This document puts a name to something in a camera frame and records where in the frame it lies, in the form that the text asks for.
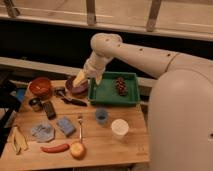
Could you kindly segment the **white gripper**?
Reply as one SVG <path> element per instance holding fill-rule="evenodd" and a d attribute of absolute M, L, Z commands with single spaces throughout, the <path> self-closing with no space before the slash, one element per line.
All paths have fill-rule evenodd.
<path fill-rule="evenodd" d="M 106 57 L 92 53 L 86 60 L 83 70 L 80 70 L 73 81 L 73 86 L 78 87 L 89 78 L 95 78 L 95 82 L 99 85 L 102 81 L 102 75 L 105 71 L 108 59 Z"/>

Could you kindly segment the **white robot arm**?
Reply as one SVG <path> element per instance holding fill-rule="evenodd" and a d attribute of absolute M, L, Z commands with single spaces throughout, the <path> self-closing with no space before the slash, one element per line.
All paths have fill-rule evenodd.
<path fill-rule="evenodd" d="M 91 38 L 92 53 L 74 80 L 102 79 L 117 58 L 157 79 L 150 93 L 150 171 L 213 171 L 213 60 L 126 44 L 117 34 Z"/>

